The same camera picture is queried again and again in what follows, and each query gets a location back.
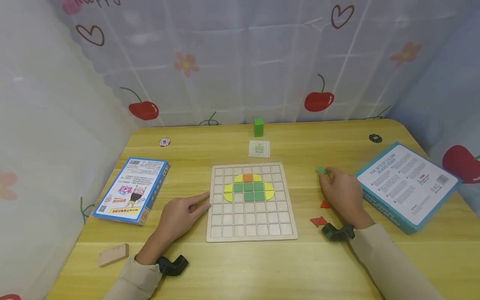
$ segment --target green wooden block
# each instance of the green wooden block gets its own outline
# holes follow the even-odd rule
[[[265,193],[255,192],[255,201],[265,201]]]
[[[254,189],[256,192],[263,191],[263,190],[264,190],[264,183],[263,183],[263,182],[255,182],[255,183],[253,184],[253,189]]]
[[[253,192],[253,183],[246,182],[243,184],[243,190],[246,192]]]
[[[253,132],[255,133],[255,137],[264,135],[264,120],[262,118],[257,118],[253,122]]]
[[[243,183],[234,183],[233,184],[234,192],[243,192]]]
[[[253,201],[253,192],[246,192],[244,195],[243,195],[243,200],[245,202],[252,202]]]
[[[325,170],[325,168],[322,167],[322,166],[319,166],[317,168],[317,170],[315,170],[315,172],[317,172],[318,174],[320,174],[320,173],[325,174],[325,175],[327,174],[327,170]]]

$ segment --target blue game box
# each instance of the blue game box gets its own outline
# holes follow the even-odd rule
[[[93,216],[143,226],[169,169],[166,160],[129,157]]]

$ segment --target wooden puzzle board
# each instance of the wooden puzzle board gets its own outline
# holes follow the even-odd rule
[[[210,203],[207,242],[298,238],[281,163],[213,166]]]

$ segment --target hand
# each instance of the hand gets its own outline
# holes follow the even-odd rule
[[[363,209],[363,191],[357,178],[337,168],[326,170],[331,174],[331,180],[329,182],[327,176],[318,174],[320,186],[327,200],[342,218],[356,229],[368,228],[375,224]]]
[[[187,233],[198,218],[212,206],[209,202],[198,205],[209,195],[210,192],[205,192],[201,195],[189,198],[174,198],[169,201],[163,207],[160,222],[155,232],[148,238],[135,260],[140,264],[155,264],[162,253],[176,239]]]

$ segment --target barcode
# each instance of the barcode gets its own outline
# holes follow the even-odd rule
[[[448,177],[447,176],[444,176],[444,175],[440,175],[438,178],[437,178],[437,182],[441,185],[444,185],[448,182]]]

